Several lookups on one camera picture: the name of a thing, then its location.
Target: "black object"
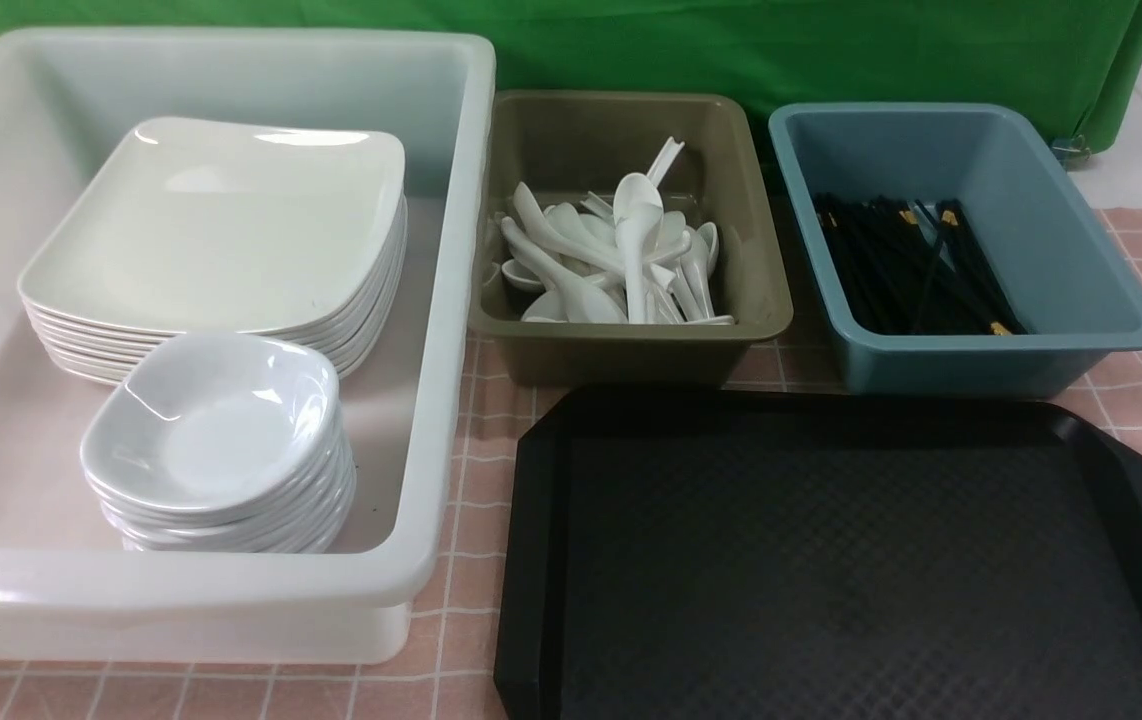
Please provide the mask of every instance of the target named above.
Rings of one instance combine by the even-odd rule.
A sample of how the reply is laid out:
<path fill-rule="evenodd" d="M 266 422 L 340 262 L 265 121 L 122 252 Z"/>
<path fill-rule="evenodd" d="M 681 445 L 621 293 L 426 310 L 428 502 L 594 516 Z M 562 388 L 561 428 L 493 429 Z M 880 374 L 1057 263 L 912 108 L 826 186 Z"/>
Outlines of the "black object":
<path fill-rule="evenodd" d="M 1142 720 L 1142 456 L 1043 403 L 587 387 L 521 439 L 512 720 Z"/>
<path fill-rule="evenodd" d="M 880 334 L 1026 334 L 956 200 L 813 199 L 842 290 Z"/>

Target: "brown plastic bin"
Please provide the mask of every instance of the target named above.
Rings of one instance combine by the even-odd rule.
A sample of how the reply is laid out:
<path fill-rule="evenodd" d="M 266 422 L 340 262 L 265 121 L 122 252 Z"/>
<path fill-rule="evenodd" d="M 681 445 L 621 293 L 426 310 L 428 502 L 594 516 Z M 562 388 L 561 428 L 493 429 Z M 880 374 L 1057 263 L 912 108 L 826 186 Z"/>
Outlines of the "brown plastic bin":
<path fill-rule="evenodd" d="M 721 233 L 714 309 L 735 325 L 522 323 L 534 296 L 504 282 L 508 249 L 494 217 L 512 214 L 525 182 L 540 205 L 586 191 L 611 201 L 626 173 L 643 173 L 667 137 L 685 141 L 664 178 L 664 208 Z M 493 338 L 513 382 L 574 387 L 598 382 L 721 384 L 755 342 L 789 327 L 794 305 L 749 123 L 726 97 L 649 91 L 501 91 L 494 96 L 486 199 L 474 259 L 471 327 Z"/>

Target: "plastic bin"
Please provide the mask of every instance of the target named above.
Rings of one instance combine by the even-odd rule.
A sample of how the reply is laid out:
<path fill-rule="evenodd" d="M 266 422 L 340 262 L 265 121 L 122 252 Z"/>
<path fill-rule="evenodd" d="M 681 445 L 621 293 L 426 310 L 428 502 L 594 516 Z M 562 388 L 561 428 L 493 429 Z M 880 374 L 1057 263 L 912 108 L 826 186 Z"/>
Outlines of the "plastic bin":
<path fill-rule="evenodd" d="M 661 186 L 666 209 L 693 227 L 718 224 L 714 306 L 725 327 L 522 323 L 534 296 L 499 274 L 508 249 L 494 215 L 512 214 L 525 182 L 540 205 L 609 199 L 626 173 L 643 173 L 667 137 L 685 141 Z M 513 382 L 573 387 L 594 382 L 722 383 L 755 342 L 794 315 L 767 193 L 743 110 L 711 95 L 638 91 L 502 91 L 494 96 L 486 211 L 480 218 L 471 325 L 494 338 Z"/>
<path fill-rule="evenodd" d="M 0 657 L 380 662 L 439 555 L 494 55 L 339 29 L 31 29 L 0 38 Z M 55 368 L 15 278 L 143 119 L 380 129 L 407 147 L 407 263 L 341 384 L 360 464 L 324 555 L 124 552 L 78 466 L 108 387 Z"/>
<path fill-rule="evenodd" d="M 772 142 L 801 240 L 856 393 L 1053 397 L 1118 350 L 1142 349 L 1142 283 L 1077 187 L 1014 111 L 968 104 L 790 105 Z M 850 305 L 812 195 L 959 199 L 1027 336 L 883 336 Z"/>

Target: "white plastic bin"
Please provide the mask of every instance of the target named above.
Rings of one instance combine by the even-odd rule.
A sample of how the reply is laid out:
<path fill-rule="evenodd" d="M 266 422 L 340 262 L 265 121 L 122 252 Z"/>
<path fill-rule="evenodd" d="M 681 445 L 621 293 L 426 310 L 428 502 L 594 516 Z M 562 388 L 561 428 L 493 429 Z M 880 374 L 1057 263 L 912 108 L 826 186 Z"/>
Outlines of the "white plastic bin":
<path fill-rule="evenodd" d="M 0 657 L 378 662 L 439 546 L 494 54 L 332 29 L 26 29 L 0 38 Z M 361 489 L 328 555 L 118 550 L 77 447 L 107 387 L 47 361 L 15 277 L 119 138 L 187 115 L 379 129 L 407 146 L 393 314 L 341 384 Z"/>

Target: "metal clip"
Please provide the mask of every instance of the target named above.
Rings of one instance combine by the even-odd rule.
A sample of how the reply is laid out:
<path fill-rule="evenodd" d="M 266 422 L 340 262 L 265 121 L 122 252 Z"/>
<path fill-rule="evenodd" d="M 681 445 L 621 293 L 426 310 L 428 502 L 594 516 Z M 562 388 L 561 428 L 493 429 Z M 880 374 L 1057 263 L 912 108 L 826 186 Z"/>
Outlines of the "metal clip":
<path fill-rule="evenodd" d="M 1091 147 L 1087 146 L 1087 136 L 1056 137 L 1051 142 L 1051 154 L 1060 161 L 1061 167 L 1067 170 L 1083 168 L 1091 159 Z"/>

